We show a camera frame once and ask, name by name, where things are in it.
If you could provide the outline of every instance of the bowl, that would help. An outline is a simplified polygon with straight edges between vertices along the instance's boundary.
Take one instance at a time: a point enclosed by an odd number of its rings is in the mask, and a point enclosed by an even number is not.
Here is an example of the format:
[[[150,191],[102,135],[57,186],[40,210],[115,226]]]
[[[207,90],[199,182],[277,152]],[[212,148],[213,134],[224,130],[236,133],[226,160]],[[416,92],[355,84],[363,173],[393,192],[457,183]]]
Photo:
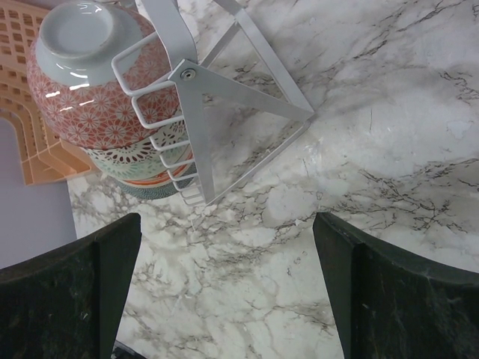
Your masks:
[[[184,122],[162,126],[152,137],[162,146],[185,141],[188,138]],[[165,151],[163,157],[167,163],[175,163],[180,160],[181,156],[188,149],[189,147],[187,146],[177,147]],[[110,150],[86,148],[83,150],[101,171],[117,180],[150,179],[166,171],[159,153],[150,142],[150,138],[145,138],[129,146]]]
[[[191,163],[189,165],[185,165],[182,170],[175,171],[174,175],[179,177],[194,173],[196,173],[196,167],[194,163]],[[185,188],[192,180],[193,178],[184,179],[179,181],[177,185],[180,188]],[[158,200],[160,198],[170,197],[178,192],[169,177],[167,180],[150,185],[133,185],[119,179],[115,179],[115,182],[123,192],[141,200]]]
[[[76,146],[102,150],[129,146],[156,133],[140,124],[112,69],[114,56],[154,31],[147,19],[124,7],[73,0],[53,8],[27,59],[32,97],[52,131]],[[118,66],[133,90],[171,70],[159,38]],[[148,123],[172,117],[179,104],[175,86],[138,99]]]

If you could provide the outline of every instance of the gray marble veining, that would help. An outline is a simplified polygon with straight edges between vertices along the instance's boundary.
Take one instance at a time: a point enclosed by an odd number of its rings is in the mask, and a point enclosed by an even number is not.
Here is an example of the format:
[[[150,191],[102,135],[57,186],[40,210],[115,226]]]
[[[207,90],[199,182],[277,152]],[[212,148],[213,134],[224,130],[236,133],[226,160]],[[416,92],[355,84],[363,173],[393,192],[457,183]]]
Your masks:
[[[317,111],[311,128],[206,209],[178,196],[137,200],[100,175],[71,180],[77,234],[141,214],[118,339],[148,358],[342,358],[312,238],[318,210],[479,272],[479,8],[472,0],[244,4]],[[231,19],[205,0],[180,7],[204,55]],[[216,69],[276,95],[243,44]],[[211,127],[222,125],[212,134],[218,181],[232,180],[287,125],[210,101]]]

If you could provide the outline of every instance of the orange plastic basket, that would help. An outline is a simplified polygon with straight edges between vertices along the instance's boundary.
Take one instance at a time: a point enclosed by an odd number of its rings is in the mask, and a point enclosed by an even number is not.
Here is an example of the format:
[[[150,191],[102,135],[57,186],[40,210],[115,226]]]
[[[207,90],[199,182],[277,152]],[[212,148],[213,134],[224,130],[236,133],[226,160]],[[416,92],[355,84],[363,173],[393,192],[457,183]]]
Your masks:
[[[16,130],[27,185],[97,170],[86,153],[44,125],[28,89],[26,54],[47,12],[11,0],[0,4],[0,117]]]

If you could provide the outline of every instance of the blue bowl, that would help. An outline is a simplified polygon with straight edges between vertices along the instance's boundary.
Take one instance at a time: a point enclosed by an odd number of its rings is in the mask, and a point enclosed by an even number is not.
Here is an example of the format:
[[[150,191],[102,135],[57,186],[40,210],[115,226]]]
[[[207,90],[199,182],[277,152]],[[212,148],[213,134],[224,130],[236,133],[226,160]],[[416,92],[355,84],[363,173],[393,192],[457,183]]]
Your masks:
[[[186,176],[188,174],[194,173],[196,173],[196,166],[193,163],[190,168],[188,168],[185,172],[181,174],[181,176]],[[141,200],[158,200],[160,198],[170,197],[178,192],[177,189],[174,187],[173,182],[166,183],[165,185],[161,185],[159,187],[139,188],[127,185],[126,183],[120,182],[117,179],[113,180],[117,183],[118,187],[120,187],[123,192]],[[185,188],[192,180],[193,178],[188,178],[179,181],[177,183],[178,187]]]

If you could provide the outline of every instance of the rack screw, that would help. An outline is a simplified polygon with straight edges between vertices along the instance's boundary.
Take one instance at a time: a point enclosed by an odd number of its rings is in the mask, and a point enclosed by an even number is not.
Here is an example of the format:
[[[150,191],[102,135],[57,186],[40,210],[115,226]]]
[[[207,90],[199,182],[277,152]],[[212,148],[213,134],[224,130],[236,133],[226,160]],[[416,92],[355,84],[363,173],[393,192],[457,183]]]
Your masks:
[[[196,71],[194,71],[193,69],[186,69],[181,73],[180,78],[183,81],[190,81],[190,80],[193,80],[195,76],[196,76]]]

